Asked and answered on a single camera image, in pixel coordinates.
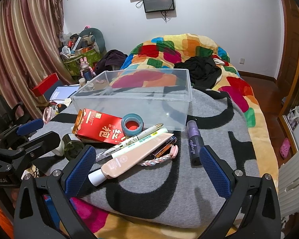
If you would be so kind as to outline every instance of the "black garment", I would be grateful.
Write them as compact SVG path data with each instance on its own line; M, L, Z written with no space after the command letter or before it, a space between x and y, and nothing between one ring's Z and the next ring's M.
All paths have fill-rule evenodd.
M103 71L112 71L112 66L121 67L128 55L121 51L112 49L107 52L96 64L94 72L99 75Z
M195 86L211 89L222 74L211 57L191 57L185 62L176 63L174 68L188 69L191 83Z

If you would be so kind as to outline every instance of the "metal screw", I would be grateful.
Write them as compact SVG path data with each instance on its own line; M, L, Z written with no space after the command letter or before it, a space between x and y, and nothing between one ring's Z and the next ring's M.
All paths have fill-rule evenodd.
M267 180L271 180L271 179L272 179L272 177L271 177L271 175L270 175L269 173L266 173L266 174L265 174L265 178L266 178Z
M27 174L23 177L23 179L24 179L24 180L29 180L31 177L32 177L32 174L31 174L31 173L27 173Z
M52 175L55 176L55 177L58 177L59 175L61 174L61 171L60 170L55 170Z
M244 173L243 173L241 170L236 170L236 171L235 171L235 174L236 174L238 177L240 177L240 176L242 176Z

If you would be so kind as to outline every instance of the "pink slipper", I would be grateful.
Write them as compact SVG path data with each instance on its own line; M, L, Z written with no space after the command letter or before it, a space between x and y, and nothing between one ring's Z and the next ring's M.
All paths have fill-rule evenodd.
M285 140L282 142L281 148L280 148L280 155L283 159L286 159L289 153L290 149L290 142L288 138L285 138Z

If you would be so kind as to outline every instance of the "white pen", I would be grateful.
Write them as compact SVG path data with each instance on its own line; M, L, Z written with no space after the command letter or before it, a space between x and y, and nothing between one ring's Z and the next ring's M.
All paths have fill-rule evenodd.
M133 137L130 137L128 139L125 139L123 142L119 143L118 145L115 145L101 153L99 153L97 156L96 156L96 161L100 161L108 156L110 156L111 154L113 154L114 152L128 146L128 145L131 145L132 143L154 133L155 131L159 130L161 127L163 126L163 123L160 123L160 124L157 124L157 125L154 125L154 126L151 126L149 127L148 129L145 129L144 131L142 131L141 133L139 133L137 136L133 136Z

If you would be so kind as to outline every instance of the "transparent storage bin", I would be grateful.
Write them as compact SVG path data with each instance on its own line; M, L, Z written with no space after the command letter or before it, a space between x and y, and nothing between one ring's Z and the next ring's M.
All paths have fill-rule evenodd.
M185 130L192 90L187 69L104 71L71 96L83 108L123 117L141 116L145 127L164 123L168 130Z

